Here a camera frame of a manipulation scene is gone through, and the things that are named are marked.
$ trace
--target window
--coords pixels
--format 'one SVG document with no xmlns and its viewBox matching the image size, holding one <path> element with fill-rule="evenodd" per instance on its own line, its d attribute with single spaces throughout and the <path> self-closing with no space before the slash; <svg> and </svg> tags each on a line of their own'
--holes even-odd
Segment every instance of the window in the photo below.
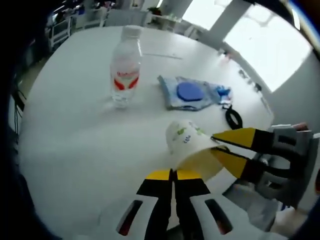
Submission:
<svg viewBox="0 0 320 240">
<path fill-rule="evenodd" d="M 182 19 L 210 30 L 232 0 L 193 0 Z"/>
<path fill-rule="evenodd" d="M 164 0 L 160 0 L 160 1 L 158 2 L 158 4 L 156 5 L 156 7 L 157 7 L 157 8 L 160 8 L 160 6 L 161 6 L 161 4 L 162 4 L 163 1 L 164 1 Z"/>
<path fill-rule="evenodd" d="M 291 77 L 312 49 L 293 26 L 260 5 L 251 6 L 224 41 L 247 60 L 271 92 Z"/>
</svg>

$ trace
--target plastic bottle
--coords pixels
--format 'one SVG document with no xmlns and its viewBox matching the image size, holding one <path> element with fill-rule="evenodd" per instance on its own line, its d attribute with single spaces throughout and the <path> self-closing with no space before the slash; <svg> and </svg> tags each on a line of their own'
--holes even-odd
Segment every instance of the plastic bottle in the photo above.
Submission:
<svg viewBox="0 0 320 240">
<path fill-rule="evenodd" d="M 127 107 L 137 87 L 142 54 L 139 37 L 142 27 L 122 28 L 121 40 L 115 47 L 110 64 L 111 96 L 118 108 Z"/>
</svg>

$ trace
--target round table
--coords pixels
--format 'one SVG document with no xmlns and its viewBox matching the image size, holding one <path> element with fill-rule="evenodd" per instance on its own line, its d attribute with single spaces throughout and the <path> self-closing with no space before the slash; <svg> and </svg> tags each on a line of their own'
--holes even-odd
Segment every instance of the round table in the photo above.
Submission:
<svg viewBox="0 0 320 240">
<path fill-rule="evenodd" d="M 92 28 L 73 34 L 45 64 L 25 105 L 20 169 L 36 212 L 62 237 L 89 231 L 109 203 L 135 194 L 150 172 L 175 165 L 165 137 L 173 120 L 192 120 L 209 134 L 230 129 L 218 105 L 198 112 L 166 110 L 159 75 L 231 86 L 233 108 L 244 127 L 266 130 L 273 120 L 235 62 L 195 40 L 147 28 L 140 38 L 144 57 L 134 99 L 128 109 L 114 108 L 109 65 L 121 30 Z M 207 184 L 222 193 L 234 181 L 223 169 Z M 172 213 L 169 228 L 177 224 Z"/>
</svg>

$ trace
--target blue lid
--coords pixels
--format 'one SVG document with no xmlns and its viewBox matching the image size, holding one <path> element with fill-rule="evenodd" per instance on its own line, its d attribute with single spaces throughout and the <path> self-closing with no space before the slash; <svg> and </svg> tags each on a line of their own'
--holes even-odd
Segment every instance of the blue lid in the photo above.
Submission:
<svg viewBox="0 0 320 240">
<path fill-rule="evenodd" d="M 196 83 L 182 82 L 176 88 L 177 96 L 186 102 L 200 101 L 205 97 L 204 92 Z"/>
<path fill-rule="evenodd" d="M 220 96 L 227 96 L 230 93 L 231 89 L 225 88 L 223 86 L 217 86 L 216 91 Z"/>
</svg>

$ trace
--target white paper cup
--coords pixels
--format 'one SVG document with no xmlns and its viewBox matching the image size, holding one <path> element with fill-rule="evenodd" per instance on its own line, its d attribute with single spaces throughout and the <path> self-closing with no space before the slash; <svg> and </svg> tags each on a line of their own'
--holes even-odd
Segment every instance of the white paper cup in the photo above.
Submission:
<svg viewBox="0 0 320 240">
<path fill-rule="evenodd" d="M 166 143 L 176 162 L 175 169 L 193 170 L 204 181 L 214 177 L 222 164 L 210 149 L 221 146 L 190 120 L 177 120 L 166 129 Z"/>
</svg>

